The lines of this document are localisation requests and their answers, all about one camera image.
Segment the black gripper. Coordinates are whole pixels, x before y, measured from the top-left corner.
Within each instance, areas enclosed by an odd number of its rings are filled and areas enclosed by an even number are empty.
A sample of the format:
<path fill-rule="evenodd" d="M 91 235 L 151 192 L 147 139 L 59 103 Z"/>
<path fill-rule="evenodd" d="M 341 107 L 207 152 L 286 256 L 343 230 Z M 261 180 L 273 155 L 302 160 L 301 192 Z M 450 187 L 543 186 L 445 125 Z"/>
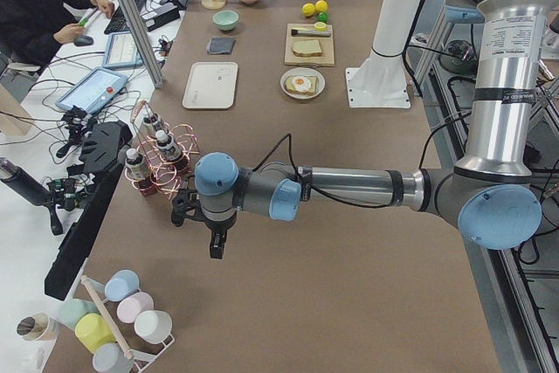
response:
<path fill-rule="evenodd" d="M 235 225 L 236 215 L 232 214 L 227 219 L 220 221 L 206 218 L 204 222 L 212 233 L 210 241 L 210 257 L 212 259 L 222 259 L 224 257 L 227 232 Z"/>

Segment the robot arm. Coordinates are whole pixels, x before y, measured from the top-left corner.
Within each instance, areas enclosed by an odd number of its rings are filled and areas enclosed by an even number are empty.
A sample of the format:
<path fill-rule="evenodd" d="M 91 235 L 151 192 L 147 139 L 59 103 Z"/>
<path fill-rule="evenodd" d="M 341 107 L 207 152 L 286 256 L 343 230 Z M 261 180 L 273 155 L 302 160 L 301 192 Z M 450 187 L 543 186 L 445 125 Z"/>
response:
<path fill-rule="evenodd" d="M 546 20 L 558 0 L 447 0 L 449 17 L 478 11 L 484 20 L 466 152 L 452 170 L 328 169 L 261 162 L 240 168 L 224 153 L 195 167 L 199 207 L 210 228 L 210 255 L 224 253 L 239 211 L 276 220 L 295 218 L 317 192 L 363 208 L 404 205 L 457 227 L 463 238 L 491 250 L 530 239 L 542 207 L 523 161 L 535 101 Z"/>

